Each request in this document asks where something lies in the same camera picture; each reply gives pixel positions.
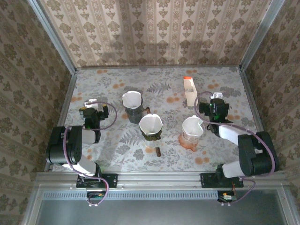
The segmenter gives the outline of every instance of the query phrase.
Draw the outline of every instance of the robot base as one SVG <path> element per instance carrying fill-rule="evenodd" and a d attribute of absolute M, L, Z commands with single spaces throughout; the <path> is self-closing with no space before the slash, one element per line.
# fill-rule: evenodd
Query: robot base
<path fill-rule="evenodd" d="M 100 167 L 97 165 L 96 174 L 100 174 L 101 178 L 108 182 L 109 188 L 117 188 L 117 173 L 101 173 Z M 99 181 L 98 179 L 90 179 L 78 176 L 76 188 L 105 188 L 105 183 L 103 181 Z"/>

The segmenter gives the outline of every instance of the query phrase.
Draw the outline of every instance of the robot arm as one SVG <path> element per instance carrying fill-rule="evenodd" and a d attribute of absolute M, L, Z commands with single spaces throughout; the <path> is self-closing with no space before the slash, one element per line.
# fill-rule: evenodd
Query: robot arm
<path fill-rule="evenodd" d="M 256 133 L 269 147 L 275 160 L 275 171 L 279 169 L 279 160 L 275 153 L 271 137 L 267 132 Z M 253 176 L 269 173 L 272 168 L 271 158 L 267 150 L 252 135 L 231 126 L 219 126 L 219 135 L 239 147 L 239 160 L 222 165 L 226 178 Z"/>
<path fill-rule="evenodd" d="M 271 157 L 266 148 L 253 135 L 248 135 L 233 126 L 227 120 L 229 104 L 222 99 L 222 93 L 214 93 L 210 103 L 199 104 L 199 113 L 208 116 L 210 122 L 208 130 L 217 137 L 231 141 L 239 147 L 239 160 L 220 164 L 214 174 L 201 174 L 202 186 L 208 188 L 229 188 L 232 183 L 239 181 L 238 177 L 253 176 L 269 173 L 272 168 Z M 270 135 L 267 132 L 256 133 L 270 149 L 275 161 L 275 171 L 279 169 L 279 160 L 274 150 Z"/>
<path fill-rule="evenodd" d="M 101 175 L 97 163 L 88 160 L 82 155 L 82 144 L 98 143 L 101 137 L 100 121 L 108 118 L 107 105 L 103 105 L 103 111 L 99 111 L 91 105 L 86 105 L 79 110 L 84 121 L 84 127 L 72 126 L 67 133 L 67 156 L 73 168 L 88 176 Z M 70 169 L 63 153 L 63 135 L 65 127 L 54 127 L 46 150 L 46 160 L 50 164 L 61 165 Z"/>

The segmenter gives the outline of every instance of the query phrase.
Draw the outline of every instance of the metal frame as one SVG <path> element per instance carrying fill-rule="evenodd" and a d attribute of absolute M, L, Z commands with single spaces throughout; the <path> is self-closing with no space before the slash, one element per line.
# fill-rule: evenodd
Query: metal frame
<path fill-rule="evenodd" d="M 226 188 L 202 188 L 200 173 L 202 172 L 118 172 L 117 188 L 110 191 L 227 190 Z M 300 225 L 299 215 L 283 172 L 276 172 L 269 177 L 256 176 L 252 179 L 256 181 L 256 190 L 276 190 L 287 224 Z M 44 191 L 71 190 L 73 193 L 86 190 L 76 188 L 76 180 L 77 174 L 72 172 L 39 172 L 22 224 L 36 224 Z M 244 188 L 239 190 L 247 190 L 251 186 L 251 182 L 244 181 Z"/>
<path fill-rule="evenodd" d="M 62 60 L 64 61 L 65 65 L 67 66 L 68 70 L 70 71 L 71 75 L 74 75 L 76 72 L 76 68 L 68 55 L 66 49 L 64 48 L 63 44 L 60 41 L 59 36 L 57 35 L 55 29 L 53 28 L 48 16 L 46 15 L 43 7 L 41 6 L 38 0 L 28 0 L 29 4 L 31 5 L 33 11 L 36 13 L 39 21 L 43 25 L 45 31 L 49 35 L 49 38 L 53 42 L 56 50 L 60 54 Z"/>
<path fill-rule="evenodd" d="M 220 67 L 237 67 L 239 65 L 155 65 L 155 66 L 109 66 L 109 67 L 81 67 L 80 70 L 86 69 L 142 69 L 142 68 L 220 68 Z"/>
<path fill-rule="evenodd" d="M 249 63 L 251 62 L 254 54 L 256 53 L 259 45 L 263 41 L 264 37 L 266 36 L 270 26 L 272 25 L 275 17 L 277 16 L 278 12 L 280 11 L 283 3 L 285 0 L 273 0 L 270 3 L 270 6 L 264 15 L 262 22 L 258 26 L 258 29 L 249 44 L 248 49 L 245 52 L 244 57 L 242 58 L 240 65 L 242 70 L 246 70 Z"/>
<path fill-rule="evenodd" d="M 240 77 L 242 79 L 242 82 L 243 82 L 243 85 L 244 85 L 244 88 L 245 88 L 246 96 L 247 96 L 247 99 L 248 99 L 248 102 L 249 102 L 249 105 L 250 105 L 250 109 L 251 109 L 251 112 L 252 112 L 252 115 L 253 115 L 253 119 L 254 119 L 254 122 L 255 122 L 255 125 L 256 125 L 256 129 L 257 129 L 258 132 L 263 131 L 263 124 L 262 124 L 261 118 L 259 116 L 259 112 L 258 112 L 258 109 L 256 107 L 256 103 L 255 103 L 255 100 L 254 100 L 254 97 L 253 97 L 253 94 L 252 94 L 252 91 L 251 91 L 246 73 L 241 68 L 239 68 L 239 71 L 240 71 Z"/>

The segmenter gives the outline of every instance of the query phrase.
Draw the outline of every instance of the metal grate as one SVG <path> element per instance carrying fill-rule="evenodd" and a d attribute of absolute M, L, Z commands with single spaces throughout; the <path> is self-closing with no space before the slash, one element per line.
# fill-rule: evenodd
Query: metal grate
<path fill-rule="evenodd" d="M 45 191 L 44 200 L 85 200 L 86 191 Z M 111 191 L 107 200 L 207 200 L 217 191 Z"/>

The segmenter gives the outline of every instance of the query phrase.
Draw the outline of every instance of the black mounting bracket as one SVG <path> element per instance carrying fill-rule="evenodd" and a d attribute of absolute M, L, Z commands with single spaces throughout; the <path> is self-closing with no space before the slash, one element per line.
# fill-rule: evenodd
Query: black mounting bracket
<path fill-rule="evenodd" d="M 117 188 L 117 173 L 101 173 L 100 167 L 97 165 L 96 174 L 100 174 L 100 177 L 107 181 L 109 188 Z M 98 179 L 91 179 L 78 176 L 76 188 L 105 188 L 105 183 L 103 181 L 99 181 Z"/>
<path fill-rule="evenodd" d="M 215 172 L 206 172 L 200 174 L 202 188 L 232 188 L 233 184 L 236 188 L 244 187 L 243 181 L 238 177 L 225 178 L 219 181 Z"/>

